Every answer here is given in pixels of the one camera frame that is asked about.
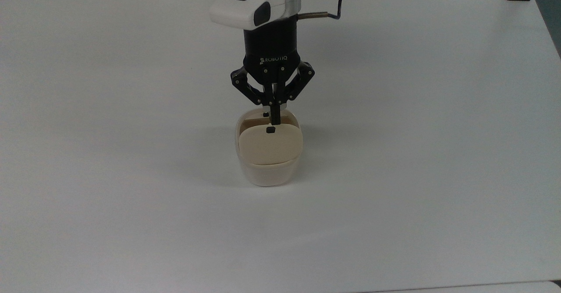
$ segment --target plastic container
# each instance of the plastic container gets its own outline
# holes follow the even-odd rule
[[[236,153],[246,178],[257,186],[287,183],[302,154],[302,131],[294,114],[281,111],[281,125],[274,129],[263,109],[240,117],[236,125]]]

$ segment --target white table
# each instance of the white table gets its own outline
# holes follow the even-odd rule
[[[214,0],[0,0],[0,290],[338,293],[561,278],[561,61],[534,1],[301,21],[289,185],[242,177]],[[303,0],[303,12],[337,0]]]

